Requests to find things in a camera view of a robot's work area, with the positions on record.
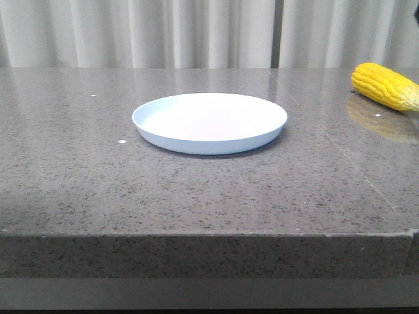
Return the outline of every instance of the white curtain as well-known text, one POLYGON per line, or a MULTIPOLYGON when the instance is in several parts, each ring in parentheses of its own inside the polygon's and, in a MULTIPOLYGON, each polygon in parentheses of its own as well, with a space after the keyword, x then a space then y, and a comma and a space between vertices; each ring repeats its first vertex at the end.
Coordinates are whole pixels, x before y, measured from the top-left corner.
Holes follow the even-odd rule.
POLYGON ((419 67, 418 0, 0 0, 1 67, 419 67))

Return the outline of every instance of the countertop seam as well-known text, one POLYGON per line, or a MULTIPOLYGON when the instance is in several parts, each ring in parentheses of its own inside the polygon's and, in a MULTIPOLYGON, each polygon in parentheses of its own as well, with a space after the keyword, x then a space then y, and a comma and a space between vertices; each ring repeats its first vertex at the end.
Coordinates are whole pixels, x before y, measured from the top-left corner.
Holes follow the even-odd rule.
POLYGON ((407 248, 406 253, 405 253, 404 257, 403 257, 404 258, 404 263, 403 263, 403 267, 401 269, 400 276, 402 276, 406 272, 407 264, 409 263, 410 250, 412 249, 412 246, 413 246, 413 238, 414 238, 414 235, 415 234, 419 233, 419 229, 412 229, 411 228, 409 230, 409 232, 411 234, 411 238, 410 238, 410 242, 409 242, 409 247, 407 248))
POLYGON ((279 84, 282 88, 283 88, 283 90, 285 91, 285 93, 287 93, 287 96, 288 97, 290 97, 293 101, 294 101, 294 103, 295 103, 295 105, 299 108, 299 109, 302 109, 301 107, 300 107, 300 105, 299 105, 299 103, 298 103, 298 101, 287 91, 287 88, 285 88, 285 86, 283 85, 283 84, 281 84, 280 82, 278 82, 278 80, 276 79, 276 77, 274 76, 274 75, 272 75, 272 73, 267 69, 267 71, 268 71, 268 73, 269 73, 269 75, 270 75, 270 77, 272 77, 273 79, 274 79, 274 81, 277 83, 277 84, 279 84))
POLYGON ((351 159, 348 157, 347 154, 345 154, 345 152, 339 147, 339 145, 336 144, 336 142, 333 140, 333 138, 327 133, 327 131, 324 130, 323 126, 321 124, 318 125, 321 129, 323 129, 324 134, 326 135, 326 137, 328 138, 328 140, 330 140, 330 142, 332 142, 333 146, 335 146, 339 152, 343 155, 343 157, 361 174, 361 176, 363 177, 363 179, 365 180, 366 183, 368 183, 368 185, 387 203, 388 206, 390 206, 390 208, 392 209, 392 211, 397 214, 397 216, 401 217, 400 212, 397 210, 397 207, 394 206, 389 200, 388 198, 386 198, 383 193, 381 193, 376 186, 373 184, 373 182, 371 182, 371 180, 361 171, 361 169, 359 168, 359 166, 357 164, 355 164, 354 162, 351 161, 351 159))

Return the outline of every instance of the corn cob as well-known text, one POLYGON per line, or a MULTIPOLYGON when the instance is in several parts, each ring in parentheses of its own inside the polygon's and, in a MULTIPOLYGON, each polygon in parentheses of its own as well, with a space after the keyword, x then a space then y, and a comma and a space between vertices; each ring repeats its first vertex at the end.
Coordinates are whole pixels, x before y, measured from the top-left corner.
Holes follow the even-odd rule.
POLYGON ((419 85, 377 63, 362 63, 352 73, 355 89, 398 111, 419 111, 419 85))

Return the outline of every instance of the white plate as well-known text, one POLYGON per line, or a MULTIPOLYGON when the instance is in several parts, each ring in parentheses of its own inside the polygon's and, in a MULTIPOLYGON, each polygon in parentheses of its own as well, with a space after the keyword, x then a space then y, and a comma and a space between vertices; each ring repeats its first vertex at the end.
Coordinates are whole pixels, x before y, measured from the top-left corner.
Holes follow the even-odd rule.
POLYGON ((132 114, 150 143, 189 154, 230 154, 271 142, 287 113, 279 105, 251 96, 184 94, 156 99, 132 114))

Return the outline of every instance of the gray granite countertop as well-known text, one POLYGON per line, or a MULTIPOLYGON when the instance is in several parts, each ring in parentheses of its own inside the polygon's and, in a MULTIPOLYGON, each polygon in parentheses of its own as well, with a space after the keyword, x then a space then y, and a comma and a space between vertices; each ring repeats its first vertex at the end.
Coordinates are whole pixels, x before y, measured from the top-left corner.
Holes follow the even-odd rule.
POLYGON ((353 93, 351 72, 0 69, 0 277, 419 273, 419 119, 353 93), (289 119, 238 154, 141 138, 135 108, 195 92, 289 119))

